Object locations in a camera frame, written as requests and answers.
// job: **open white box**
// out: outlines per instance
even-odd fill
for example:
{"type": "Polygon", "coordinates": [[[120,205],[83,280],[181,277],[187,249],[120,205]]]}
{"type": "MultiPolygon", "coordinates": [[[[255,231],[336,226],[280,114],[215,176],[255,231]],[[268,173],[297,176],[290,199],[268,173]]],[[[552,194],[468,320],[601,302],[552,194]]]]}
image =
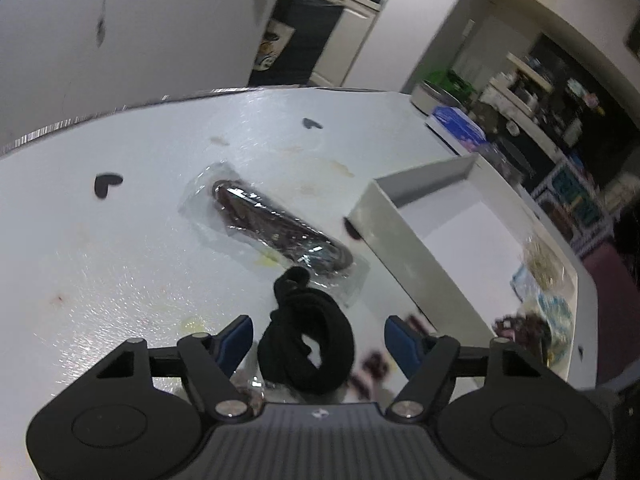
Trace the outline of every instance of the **open white box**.
{"type": "MultiPolygon", "coordinates": [[[[520,301],[510,280],[536,234],[564,265],[577,308],[577,273],[540,220],[479,155],[377,178],[350,221],[440,334],[488,346],[494,320],[520,301]]],[[[566,380],[572,348],[553,366],[566,380]]]]}

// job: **round container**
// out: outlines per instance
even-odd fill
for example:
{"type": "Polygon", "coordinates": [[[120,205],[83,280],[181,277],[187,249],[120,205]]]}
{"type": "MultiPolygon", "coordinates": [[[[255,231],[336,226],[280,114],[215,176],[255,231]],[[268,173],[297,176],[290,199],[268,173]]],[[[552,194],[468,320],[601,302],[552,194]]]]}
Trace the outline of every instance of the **round container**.
{"type": "Polygon", "coordinates": [[[460,108],[462,105],[453,95],[443,90],[438,85],[428,81],[420,81],[411,92],[411,102],[423,114],[430,115],[436,106],[453,106],[460,108]]]}

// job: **black fabric scrunchie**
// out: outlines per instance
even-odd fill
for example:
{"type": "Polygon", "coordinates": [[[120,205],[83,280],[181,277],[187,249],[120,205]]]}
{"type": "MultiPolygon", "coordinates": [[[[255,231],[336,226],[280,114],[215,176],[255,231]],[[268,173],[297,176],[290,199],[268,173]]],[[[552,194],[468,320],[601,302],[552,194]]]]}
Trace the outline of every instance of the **black fabric scrunchie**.
{"type": "Polygon", "coordinates": [[[355,355],[349,321],[334,299],[308,288],[309,273],[291,267],[273,285],[278,309],[258,344],[258,362],[265,380],[299,392],[324,395],[337,390],[349,376],[355,355]],[[318,342],[322,362],[309,361],[308,335],[318,342]]]}

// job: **gray ribbed panel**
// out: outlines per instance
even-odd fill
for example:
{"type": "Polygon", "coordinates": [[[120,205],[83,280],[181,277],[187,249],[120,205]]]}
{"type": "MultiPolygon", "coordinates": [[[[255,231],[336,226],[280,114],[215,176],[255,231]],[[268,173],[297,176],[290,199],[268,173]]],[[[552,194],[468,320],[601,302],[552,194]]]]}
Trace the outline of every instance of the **gray ribbed panel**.
{"type": "Polygon", "coordinates": [[[268,404],[255,420],[216,430],[198,459],[174,478],[415,480],[452,475],[461,478],[424,430],[385,420],[373,404],[268,404]],[[318,410],[329,414],[317,418],[318,410]]]}

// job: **white table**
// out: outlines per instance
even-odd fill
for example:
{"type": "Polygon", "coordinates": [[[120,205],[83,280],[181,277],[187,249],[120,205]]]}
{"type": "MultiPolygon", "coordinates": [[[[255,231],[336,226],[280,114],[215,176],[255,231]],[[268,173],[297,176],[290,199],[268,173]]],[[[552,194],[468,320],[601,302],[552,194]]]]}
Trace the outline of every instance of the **white table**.
{"type": "MultiPolygon", "coordinates": [[[[368,261],[364,287],[346,311],[359,362],[382,346],[387,316],[416,307],[369,248],[348,237],[342,218],[372,177],[450,156],[408,96],[325,89],[141,108],[5,155],[0,479],[36,478],[24,449],[30,418],[125,338],[173,345],[203,328],[214,333],[239,314],[252,317],[260,337],[276,307],[271,287],[282,269],[263,265],[258,255],[247,265],[216,251],[178,212],[203,168],[228,160],[368,261]],[[303,118],[323,128],[308,130],[303,118]],[[93,186],[103,172],[119,173],[124,182],[101,201],[93,186]]],[[[594,379],[587,352],[584,359],[594,379]]],[[[403,383],[393,368],[391,392],[378,398],[403,383]]]]}

